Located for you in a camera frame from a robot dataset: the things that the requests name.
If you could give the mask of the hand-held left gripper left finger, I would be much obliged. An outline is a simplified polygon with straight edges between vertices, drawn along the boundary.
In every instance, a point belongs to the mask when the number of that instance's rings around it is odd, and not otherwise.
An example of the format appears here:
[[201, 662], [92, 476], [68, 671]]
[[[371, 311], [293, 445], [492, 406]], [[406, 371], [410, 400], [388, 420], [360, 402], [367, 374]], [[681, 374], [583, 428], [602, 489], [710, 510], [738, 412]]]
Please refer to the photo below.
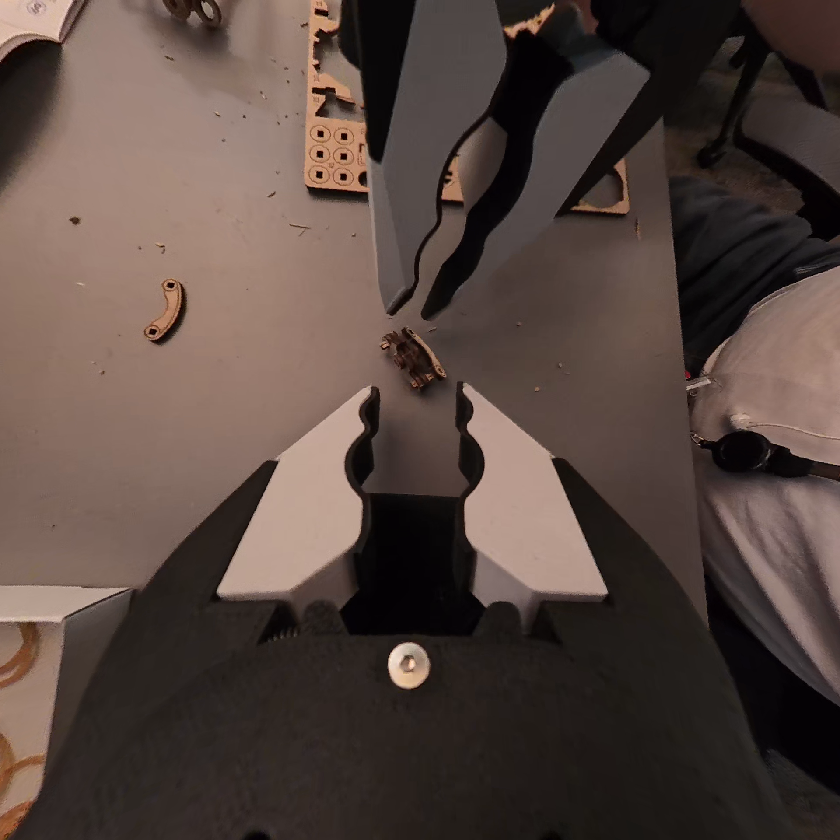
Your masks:
[[341, 610], [356, 595], [380, 408], [379, 389], [366, 386], [275, 459], [217, 587], [221, 601], [279, 602], [302, 617], [321, 602]]

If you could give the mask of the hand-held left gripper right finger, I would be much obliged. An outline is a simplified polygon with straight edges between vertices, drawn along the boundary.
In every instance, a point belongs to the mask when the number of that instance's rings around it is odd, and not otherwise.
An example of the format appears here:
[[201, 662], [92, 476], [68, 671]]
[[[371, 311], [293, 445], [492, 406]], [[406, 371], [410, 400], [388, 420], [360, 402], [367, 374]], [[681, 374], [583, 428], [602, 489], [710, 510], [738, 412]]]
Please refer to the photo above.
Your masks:
[[484, 607], [513, 605], [525, 627], [546, 602], [603, 602], [606, 583], [550, 451], [465, 382], [456, 427], [469, 593]]

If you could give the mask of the person's right forearm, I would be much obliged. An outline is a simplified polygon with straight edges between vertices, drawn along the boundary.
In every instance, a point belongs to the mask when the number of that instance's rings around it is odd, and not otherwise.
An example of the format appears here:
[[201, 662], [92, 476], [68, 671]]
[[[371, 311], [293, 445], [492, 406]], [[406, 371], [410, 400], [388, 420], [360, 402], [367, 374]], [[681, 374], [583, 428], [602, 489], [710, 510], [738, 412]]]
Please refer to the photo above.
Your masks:
[[768, 44], [814, 71], [839, 71], [838, 1], [744, 1]]

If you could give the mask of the curved wooden model piece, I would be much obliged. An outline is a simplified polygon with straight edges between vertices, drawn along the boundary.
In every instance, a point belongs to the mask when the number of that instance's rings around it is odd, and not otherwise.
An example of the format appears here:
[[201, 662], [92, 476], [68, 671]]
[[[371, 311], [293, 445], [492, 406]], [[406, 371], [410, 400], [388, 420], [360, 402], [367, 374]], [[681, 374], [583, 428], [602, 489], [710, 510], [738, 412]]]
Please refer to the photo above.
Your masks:
[[164, 296], [162, 315], [153, 319], [143, 330], [143, 336], [153, 343], [166, 339], [177, 326], [181, 320], [186, 299], [183, 284], [177, 279], [163, 280], [161, 288]]

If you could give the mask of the white cardboard box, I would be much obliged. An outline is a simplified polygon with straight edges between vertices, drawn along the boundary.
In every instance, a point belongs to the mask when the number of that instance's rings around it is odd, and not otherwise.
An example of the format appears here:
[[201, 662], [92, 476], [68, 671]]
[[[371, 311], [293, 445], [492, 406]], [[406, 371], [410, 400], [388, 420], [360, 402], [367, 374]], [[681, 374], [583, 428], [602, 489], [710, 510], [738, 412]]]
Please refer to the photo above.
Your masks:
[[1, 733], [18, 757], [45, 753], [40, 772], [22, 772], [2, 808], [41, 789], [67, 737], [81, 698], [104, 651], [126, 616], [132, 590], [59, 585], [2, 585], [1, 667], [18, 649], [18, 623], [36, 623], [36, 665], [14, 686], [1, 688]]

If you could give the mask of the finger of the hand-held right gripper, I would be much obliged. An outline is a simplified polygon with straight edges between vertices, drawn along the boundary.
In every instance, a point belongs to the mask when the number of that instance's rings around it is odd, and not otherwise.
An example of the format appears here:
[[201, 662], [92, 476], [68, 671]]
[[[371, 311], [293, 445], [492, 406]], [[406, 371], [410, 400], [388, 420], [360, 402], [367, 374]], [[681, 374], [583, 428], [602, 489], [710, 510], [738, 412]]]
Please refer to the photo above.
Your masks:
[[649, 76], [594, 35], [555, 46], [517, 34], [486, 119], [458, 150], [465, 228], [428, 292], [424, 320], [551, 226]]
[[507, 62], [496, 2], [419, 2], [383, 154], [371, 156], [366, 121], [376, 275], [391, 316], [414, 294], [448, 163], [486, 115]]

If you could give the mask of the wooden laser-cut parts sheet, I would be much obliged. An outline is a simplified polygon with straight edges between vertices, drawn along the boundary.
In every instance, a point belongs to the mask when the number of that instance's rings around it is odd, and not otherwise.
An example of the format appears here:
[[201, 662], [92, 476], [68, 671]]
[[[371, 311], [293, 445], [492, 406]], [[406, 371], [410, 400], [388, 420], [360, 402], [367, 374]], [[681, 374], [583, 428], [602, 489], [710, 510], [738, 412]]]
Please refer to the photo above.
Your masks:
[[[536, 34], [551, 15], [554, 3], [545, 7], [538, 15], [506, 27], [506, 35], [512, 37], [522, 30]], [[303, 181], [312, 190], [330, 190], [344, 193], [368, 193], [366, 179], [366, 128], [364, 105], [358, 103], [351, 89], [341, 80], [320, 67], [319, 47], [335, 46], [340, 21], [333, 18], [328, 2], [309, 2], [308, 20], [308, 103], [306, 107], [305, 161], [302, 167]], [[346, 112], [328, 114], [330, 104], [346, 106]], [[462, 204], [456, 154], [448, 166], [441, 192], [444, 203]], [[609, 204], [615, 188], [616, 200]], [[631, 208], [627, 180], [627, 165], [624, 159], [617, 162], [609, 177], [603, 178], [596, 188], [587, 193], [572, 212], [610, 216], [626, 216]]]

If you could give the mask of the wooden gear link piece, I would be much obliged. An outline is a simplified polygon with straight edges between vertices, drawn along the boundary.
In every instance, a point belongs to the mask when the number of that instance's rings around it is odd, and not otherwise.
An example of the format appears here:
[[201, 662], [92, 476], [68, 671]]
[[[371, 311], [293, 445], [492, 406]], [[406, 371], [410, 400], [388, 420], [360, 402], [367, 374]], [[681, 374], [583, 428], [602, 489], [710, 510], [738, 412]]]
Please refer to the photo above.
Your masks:
[[197, 16], [206, 28], [221, 28], [225, 22], [223, 7], [218, 1], [163, 1], [167, 12], [176, 20], [186, 22], [190, 16]]

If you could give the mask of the person's dark trousers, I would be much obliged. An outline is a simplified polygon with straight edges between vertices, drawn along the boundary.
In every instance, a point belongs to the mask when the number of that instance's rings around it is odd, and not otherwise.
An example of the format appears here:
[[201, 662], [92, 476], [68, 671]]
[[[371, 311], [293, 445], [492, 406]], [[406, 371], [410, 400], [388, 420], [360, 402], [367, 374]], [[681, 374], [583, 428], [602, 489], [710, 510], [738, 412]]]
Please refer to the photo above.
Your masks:
[[668, 179], [684, 365], [698, 377], [748, 312], [776, 291], [835, 268], [839, 247], [803, 218], [688, 175]]

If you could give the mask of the small wooden model assembly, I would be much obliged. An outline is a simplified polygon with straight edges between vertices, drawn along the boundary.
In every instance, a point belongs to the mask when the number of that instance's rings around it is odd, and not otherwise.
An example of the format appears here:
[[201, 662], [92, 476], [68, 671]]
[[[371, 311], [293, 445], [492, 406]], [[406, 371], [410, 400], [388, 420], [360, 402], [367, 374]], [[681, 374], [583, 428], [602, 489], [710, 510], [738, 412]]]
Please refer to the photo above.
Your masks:
[[408, 384], [420, 392], [435, 382], [447, 380], [447, 373], [436, 353], [410, 327], [391, 331], [381, 337], [380, 347], [390, 354], [395, 367], [404, 373]]

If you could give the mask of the white instruction booklet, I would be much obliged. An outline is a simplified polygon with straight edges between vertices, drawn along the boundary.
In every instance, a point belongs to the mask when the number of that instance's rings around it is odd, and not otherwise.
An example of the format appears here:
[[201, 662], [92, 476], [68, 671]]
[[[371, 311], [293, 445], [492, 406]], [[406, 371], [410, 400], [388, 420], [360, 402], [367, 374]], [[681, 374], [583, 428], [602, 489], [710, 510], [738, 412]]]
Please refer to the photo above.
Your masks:
[[1, 1], [1, 61], [35, 41], [62, 45], [85, 1]]

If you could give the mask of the pile of tan rubber bands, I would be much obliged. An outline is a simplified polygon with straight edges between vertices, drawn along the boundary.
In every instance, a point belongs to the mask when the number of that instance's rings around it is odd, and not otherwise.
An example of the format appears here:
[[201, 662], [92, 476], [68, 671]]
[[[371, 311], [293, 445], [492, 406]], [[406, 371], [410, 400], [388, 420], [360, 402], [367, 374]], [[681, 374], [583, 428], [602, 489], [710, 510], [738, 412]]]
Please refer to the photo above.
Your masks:
[[[39, 656], [40, 636], [36, 623], [18, 623], [20, 645], [16, 652], [1, 667], [1, 688], [5, 689], [21, 682], [36, 665]], [[38, 769], [38, 784], [42, 784], [46, 766], [46, 754], [34, 753], [18, 757], [6, 734], [1, 734], [1, 800], [5, 802], [7, 792], [16, 778], [25, 771]], [[1, 838], [13, 838], [21, 823], [29, 814], [39, 793], [35, 792], [10, 807], [3, 807], [1, 814]]]

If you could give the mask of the black office chair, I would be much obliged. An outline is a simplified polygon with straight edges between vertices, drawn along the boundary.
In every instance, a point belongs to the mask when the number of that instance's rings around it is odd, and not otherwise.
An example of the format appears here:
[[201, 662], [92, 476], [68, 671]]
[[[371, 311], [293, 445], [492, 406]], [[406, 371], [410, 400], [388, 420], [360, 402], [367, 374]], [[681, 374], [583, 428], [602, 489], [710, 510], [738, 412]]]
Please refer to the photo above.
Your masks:
[[[701, 148], [703, 170], [737, 148], [793, 185], [802, 199], [797, 216], [815, 237], [829, 241], [839, 233], [839, 121], [828, 109], [823, 83], [814, 70], [772, 47], [742, 7], [731, 37], [742, 44], [729, 64], [742, 73], [718, 136]], [[770, 55], [776, 55], [801, 100], [754, 98], [752, 90]]]

